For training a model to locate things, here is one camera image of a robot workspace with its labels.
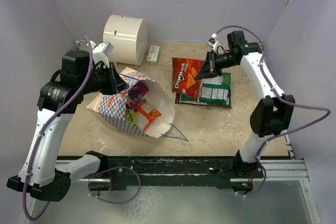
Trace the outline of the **blue checkered paper bag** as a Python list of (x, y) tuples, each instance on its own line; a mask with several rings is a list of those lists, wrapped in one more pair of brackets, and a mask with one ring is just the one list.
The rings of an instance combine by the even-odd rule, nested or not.
[(175, 105), (157, 81), (125, 68), (119, 76), (129, 88), (115, 95), (97, 95), (87, 109), (115, 129), (139, 136), (169, 137)]

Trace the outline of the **brown kettle chips bag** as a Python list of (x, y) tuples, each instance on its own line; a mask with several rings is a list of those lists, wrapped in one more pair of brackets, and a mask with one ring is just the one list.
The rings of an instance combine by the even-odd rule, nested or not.
[(231, 89), (229, 89), (227, 99), (223, 103), (197, 102), (197, 101), (194, 101), (191, 98), (188, 98), (185, 95), (176, 93), (175, 94), (175, 104), (188, 104), (188, 105), (208, 106), (208, 107), (231, 109), (232, 108), (232, 93), (231, 93)]

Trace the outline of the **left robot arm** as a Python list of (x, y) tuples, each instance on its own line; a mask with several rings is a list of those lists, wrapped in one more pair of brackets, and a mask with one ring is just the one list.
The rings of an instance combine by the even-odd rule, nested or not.
[(58, 202), (82, 178), (91, 174), (104, 177), (108, 172), (105, 155), (89, 151), (78, 160), (57, 166), (58, 152), (84, 95), (114, 95), (128, 87), (109, 63), (107, 53), (71, 50), (63, 55), (62, 68), (40, 90), (35, 136), (22, 170), (8, 179), (7, 188), (41, 201)]

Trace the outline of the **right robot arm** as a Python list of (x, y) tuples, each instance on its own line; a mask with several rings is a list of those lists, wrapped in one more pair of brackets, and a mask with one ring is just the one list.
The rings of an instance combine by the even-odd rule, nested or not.
[(279, 136), (289, 127), (295, 99), (279, 88), (262, 59), (263, 52), (257, 42), (248, 42), (242, 30), (227, 35), (227, 51), (219, 53), (222, 45), (217, 34), (208, 40), (211, 50), (207, 52), (197, 79), (208, 79), (222, 74), (224, 68), (241, 66), (249, 77), (258, 98), (258, 104), (250, 115), (251, 134), (233, 161), (238, 177), (246, 177), (258, 167), (258, 157), (265, 149), (267, 139)]

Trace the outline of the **green snack bag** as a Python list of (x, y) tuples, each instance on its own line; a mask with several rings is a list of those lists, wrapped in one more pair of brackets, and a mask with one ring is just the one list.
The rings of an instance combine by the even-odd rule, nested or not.
[(228, 96), (228, 90), (230, 89), (230, 83), (231, 73), (227, 72), (223, 72), (222, 75), (218, 77), (204, 79), (202, 83), (201, 93), (199, 95), (199, 100), (197, 102), (225, 102)]

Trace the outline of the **red doritos bag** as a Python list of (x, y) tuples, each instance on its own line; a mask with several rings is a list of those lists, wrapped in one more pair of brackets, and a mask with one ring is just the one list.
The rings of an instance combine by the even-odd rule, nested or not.
[(172, 58), (172, 92), (198, 100), (202, 79), (197, 79), (204, 60)]

